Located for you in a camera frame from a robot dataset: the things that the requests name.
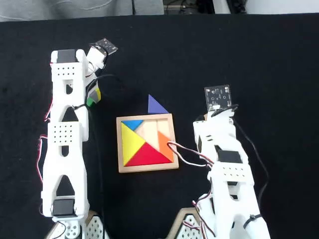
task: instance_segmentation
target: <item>yellow object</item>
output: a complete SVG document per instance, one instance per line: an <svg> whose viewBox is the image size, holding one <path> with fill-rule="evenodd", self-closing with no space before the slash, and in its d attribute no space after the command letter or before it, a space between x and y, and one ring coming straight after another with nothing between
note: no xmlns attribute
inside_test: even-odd
<svg viewBox="0 0 319 239"><path fill-rule="evenodd" d="M129 160L145 143L145 140L138 136L134 131L121 123L122 127L122 150L123 150L123 165L125 166Z"/></svg>
<svg viewBox="0 0 319 239"><path fill-rule="evenodd" d="M96 94L98 95L98 101L100 101L101 100L101 92L100 92L100 88L96 88Z"/></svg>

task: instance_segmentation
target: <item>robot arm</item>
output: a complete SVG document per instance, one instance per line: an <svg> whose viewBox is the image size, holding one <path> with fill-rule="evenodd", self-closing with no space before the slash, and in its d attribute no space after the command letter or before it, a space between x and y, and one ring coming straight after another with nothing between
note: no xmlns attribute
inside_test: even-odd
<svg viewBox="0 0 319 239"><path fill-rule="evenodd" d="M207 120L193 123L198 152L214 162L207 175L211 190L195 204L204 222L203 237L269 239L253 188L248 156L236 139L232 119L236 107L231 107L229 86L205 90Z"/></svg>
<svg viewBox="0 0 319 239"><path fill-rule="evenodd" d="M88 53L79 50L58 50L51 54L52 108L48 123L47 153L43 165L43 214L55 222L64 221L73 233L65 232L70 239L82 232L85 238L85 220L88 217L87 174L82 156L82 142L89 139L88 102L86 87L104 69L107 57L117 48L106 39L94 43ZM92 99L97 103L100 96ZM78 121L62 121L66 110L72 107ZM62 176L67 176L74 195L57 196Z"/></svg>

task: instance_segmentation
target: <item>tangram puzzle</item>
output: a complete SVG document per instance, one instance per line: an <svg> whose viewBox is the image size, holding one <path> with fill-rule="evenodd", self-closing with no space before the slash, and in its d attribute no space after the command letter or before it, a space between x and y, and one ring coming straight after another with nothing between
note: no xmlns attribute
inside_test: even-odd
<svg viewBox="0 0 319 239"><path fill-rule="evenodd" d="M119 172L178 168L171 114L117 117Z"/></svg>

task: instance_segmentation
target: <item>red triangle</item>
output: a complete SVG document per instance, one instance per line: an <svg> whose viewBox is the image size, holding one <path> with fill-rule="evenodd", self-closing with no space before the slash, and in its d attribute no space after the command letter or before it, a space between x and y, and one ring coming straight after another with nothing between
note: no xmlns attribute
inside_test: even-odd
<svg viewBox="0 0 319 239"><path fill-rule="evenodd" d="M125 166L140 166L160 163L171 163L171 161L145 142Z"/></svg>

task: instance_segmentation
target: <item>black tabletop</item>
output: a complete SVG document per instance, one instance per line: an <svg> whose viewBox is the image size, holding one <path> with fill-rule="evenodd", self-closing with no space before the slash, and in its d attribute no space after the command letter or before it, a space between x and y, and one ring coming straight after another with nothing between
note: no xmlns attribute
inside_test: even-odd
<svg viewBox="0 0 319 239"><path fill-rule="evenodd" d="M166 237L183 207L207 192L207 170L119 174L117 116L147 113L148 94L173 114L177 142L195 148L203 88L230 84L236 119L255 142L270 183L262 214L273 239L314 238L318 175L319 15L128 16L0 23L0 238L43 238L37 139L51 100L50 53L89 49L103 37L119 50L92 108L103 160L104 211L112 238ZM265 181L251 145L255 188ZM91 209L101 212L96 142L83 143ZM189 160L195 155L184 153Z"/></svg>

